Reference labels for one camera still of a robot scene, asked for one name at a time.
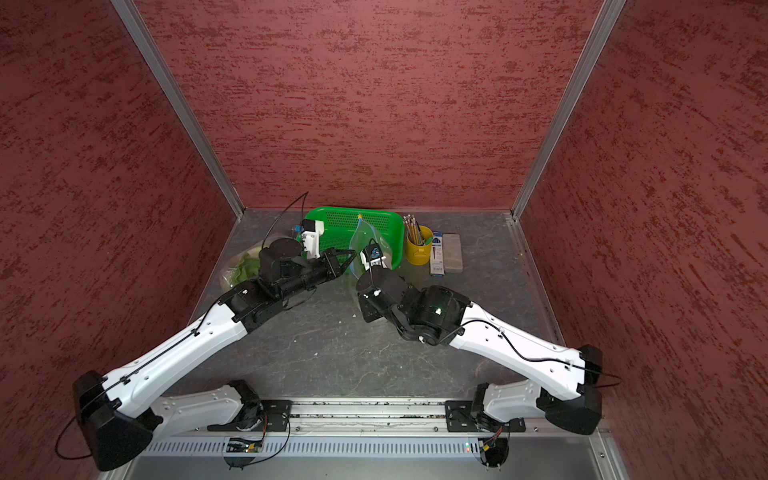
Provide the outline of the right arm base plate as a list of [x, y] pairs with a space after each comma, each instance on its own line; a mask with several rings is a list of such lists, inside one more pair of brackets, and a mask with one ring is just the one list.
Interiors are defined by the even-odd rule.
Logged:
[[469, 400], [449, 400], [444, 403], [445, 420], [449, 432], [488, 432], [495, 434], [522, 433], [526, 431], [523, 418], [514, 418], [506, 423], [495, 420]]

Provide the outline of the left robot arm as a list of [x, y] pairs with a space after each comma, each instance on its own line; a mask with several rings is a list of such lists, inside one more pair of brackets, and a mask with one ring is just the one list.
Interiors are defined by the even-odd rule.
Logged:
[[288, 308], [289, 300], [341, 277], [352, 250], [305, 253], [295, 239], [272, 241], [260, 268], [222, 294], [192, 324], [138, 359], [107, 374], [88, 371], [73, 384], [74, 420], [101, 472], [117, 469], [150, 444], [201, 427], [265, 427], [261, 400], [243, 380], [177, 397], [166, 391], [211, 356]]

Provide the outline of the spare clear zipper bag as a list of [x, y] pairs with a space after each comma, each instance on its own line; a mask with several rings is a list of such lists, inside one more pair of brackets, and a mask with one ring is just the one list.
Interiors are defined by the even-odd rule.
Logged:
[[369, 268], [369, 261], [364, 255], [364, 251], [367, 247], [374, 245], [377, 245], [380, 251], [380, 255], [374, 259], [374, 263], [388, 269], [393, 269], [391, 246], [370, 222], [366, 221], [361, 214], [358, 214], [357, 226], [349, 243], [349, 249], [354, 250], [356, 253], [356, 257], [350, 266], [351, 273], [355, 279], [359, 279]]

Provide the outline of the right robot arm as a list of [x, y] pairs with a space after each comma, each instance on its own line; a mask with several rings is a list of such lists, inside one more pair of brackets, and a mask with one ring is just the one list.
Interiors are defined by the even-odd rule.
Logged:
[[574, 349], [543, 340], [452, 289], [440, 285], [418, 289], [381, 266], [360, 276], [356, 293], [367, 322], [384, 318], [404, 340], [468, 351], [523, 376], [517, 383], [477, 387], [471, 415], [485, 428], [542, 417], [579, 435], [597, 429], [602, 419], [599, 348]]

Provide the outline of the clear zipper bag blue seal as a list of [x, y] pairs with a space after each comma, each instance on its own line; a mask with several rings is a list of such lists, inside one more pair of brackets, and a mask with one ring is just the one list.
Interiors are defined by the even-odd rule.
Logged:
[[260, 243], [239, 252], [225, 262], [219, 274], [219, 283], [224, 290], [229, 290], [239, 283], [259, 275], [262, 250]]

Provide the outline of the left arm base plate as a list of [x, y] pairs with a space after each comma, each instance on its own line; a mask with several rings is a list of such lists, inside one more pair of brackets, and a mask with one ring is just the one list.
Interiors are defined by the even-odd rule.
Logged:
[[259, 400], [246, 402], [229, 423], [209, 425], [210, 432], [260, 434], [285, 432], [293, 402], [291, 400]]

